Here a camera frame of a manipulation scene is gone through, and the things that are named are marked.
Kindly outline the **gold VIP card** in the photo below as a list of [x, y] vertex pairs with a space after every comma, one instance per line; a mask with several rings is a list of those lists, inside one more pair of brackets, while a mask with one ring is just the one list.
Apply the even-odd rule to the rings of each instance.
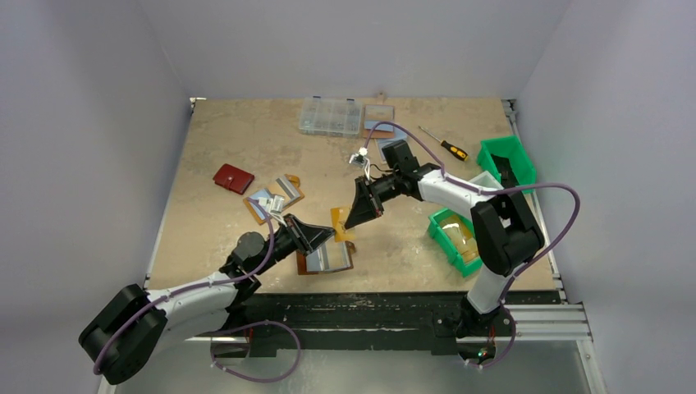
[[346, 228], [346, 220], [349, 213], [350, 208], [347, 206], [330, 209], [332, 227], [335, 230], [335, 242], [354, 241], [356, 238], [355, 229]]

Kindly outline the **brown leather card holder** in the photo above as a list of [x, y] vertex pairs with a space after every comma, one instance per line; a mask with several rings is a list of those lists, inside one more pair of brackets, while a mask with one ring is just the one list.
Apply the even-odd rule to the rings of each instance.
[[355, 244], [350, 241], [328, 241], [308, 255], [296, 252], [297, 274], [308, 276], [351, 270], [355, 253]]

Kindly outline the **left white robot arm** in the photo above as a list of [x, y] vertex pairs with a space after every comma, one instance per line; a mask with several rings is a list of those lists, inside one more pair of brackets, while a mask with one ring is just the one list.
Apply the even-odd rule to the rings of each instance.
[[332, 227], [285, 215], [267, 236], [243, 234], [214, 273], [164, 290], [130, 284], [108, 302], [78, 336], [94, 373], [112, 385], [134, 377], [165, 348], [199, 334], [216, 332], [261, 286], [258, 276], [299, 252], [308, 255], [331, 240]]

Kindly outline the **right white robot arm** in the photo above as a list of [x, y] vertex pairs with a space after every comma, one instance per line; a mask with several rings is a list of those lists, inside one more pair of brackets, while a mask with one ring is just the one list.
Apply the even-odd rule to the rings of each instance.
[[501, 311], [515, 273], [545, 244], [525, 197], [520, 191], [505, 192], [463, 181], [433, 163], [421, 164], [404, 140], [385, 146], [383, 154], [389, 172], [375, 180], [367, 175], [355, 179], [355, 198], [345, 227], [381, 217], [383, 205], [400, 195], [439, 204], [468, 218], [483, 266], [461, 301], [459, 328], [463, 333], [483, 330]]

